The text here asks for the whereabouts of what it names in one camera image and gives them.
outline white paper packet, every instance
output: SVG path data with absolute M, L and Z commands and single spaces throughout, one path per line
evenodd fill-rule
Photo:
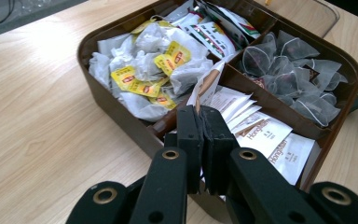
M 238 117 L 227 124 L 230 131 L 234 134 L 239 132 L 250 131 L 261 120 L 269 119 L 270 116 L 258 112 L 261 109 L 259 105 L 251 105 L 248 109 L 242 112 Z
M 220 111 L 225 122 L 228 122 L 238 110 L 241 110 L 249 101 L 250 95 L 223 87 L 217 91 L 210 103 Z
M 256 149 L 268 158 L 292 130 L 287 124 L 269 118 L 257 124 L 246 135 L 239 135 L 237 141 L 241 147 Z
M 290 133 L 268 157 L 269 162 L 294 185 L 310 155 L 315 140 Z

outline light wood surface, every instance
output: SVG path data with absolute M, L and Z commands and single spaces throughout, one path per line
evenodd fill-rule
M 0 35 L 0 223 L 64 223 L 92 185 L 146 174 L 150 159 L 95 104 L 76 49 L 86 34 L 153 2 L 90 0 Z M 358 18 L 338 12 L 325 39 L 358 62 Z M 358 110 L 316 180 L 358 194 Z M 187 222 L 217 223 L 191 200 Z

